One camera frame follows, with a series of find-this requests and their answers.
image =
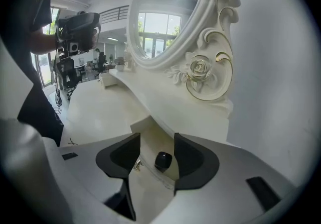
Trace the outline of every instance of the person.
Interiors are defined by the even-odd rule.
[[[42,27],[52,22],[50,0],[4,0],[1,37],[10,55],[34,84],[18,120],[33,126],[43,136],[60,145],[63,124],[42,91],[30,52],[46,54],[61,48],[55,35],[45,35]]]
[[[99,52],[99,56],[98,56],[98,62],[100,63],[105,63],[106,61],[106,55],[104,52]]]

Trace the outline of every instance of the mirror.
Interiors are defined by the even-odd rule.
[[[146,58],[162,54],[184,30],[198,0],[140,0],[138,38]]]

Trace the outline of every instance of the black pad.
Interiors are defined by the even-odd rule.
[[[140,155],[140,133],[101,150],[96,156],[96,164],[112,178],[128,178]]]
[[[203,187],[219,170],[219,158],[213,151],[179,133],[175,133],[174,141],[174,155],[180,175],[175,182],[175,192]]]
[[[131,202],[128,177],[139,155],[140,133],[135,133],[101,150],[96,156],[96,164],[103,172],[109,177],[123,179],[120,192],[109,198],[105,205],[132,220],[136,220],[136,213]]]

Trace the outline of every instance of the black knob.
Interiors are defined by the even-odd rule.
[[[164,173],[172,163],[172,156],[165,152],[159,152],[155,159],[155,168]]]

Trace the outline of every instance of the floor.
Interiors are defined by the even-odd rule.
[[[96,74],[97,74],[97,72],[88,72],[87,73],[88,79],[84,75],[82,83],[94,80]],[[55,97],[56,97],[55,84],[45,87],[43,89],[43,91],[44,91],[49,103],[52,105],[52,107],[54,108],[54,110],[58,114],[60,120],[65,125],[67,122],[67,113],[68,113],[68,109],[69,109],[69,100],[67,99],[66,93],[63,91],[61,92],[62,105],[60,106],[60,111],[58,111],[58,107],[57,107],[56,101],[55,101]]]
[[[64,93],[61,93],[61,100],[62,100],[62,105],[60,106],[60,112],[58,111],[58,107],[56,105],[55,101],[56,97],[56,92],[54,91],[53,93],[47,95],[47,99],[49,103],[52,105],[56,113],[58,114],[60,120],[62,123],[65,125],[67,122],[67,113],[69,109],[69,101],[67,100],[67,96]]]

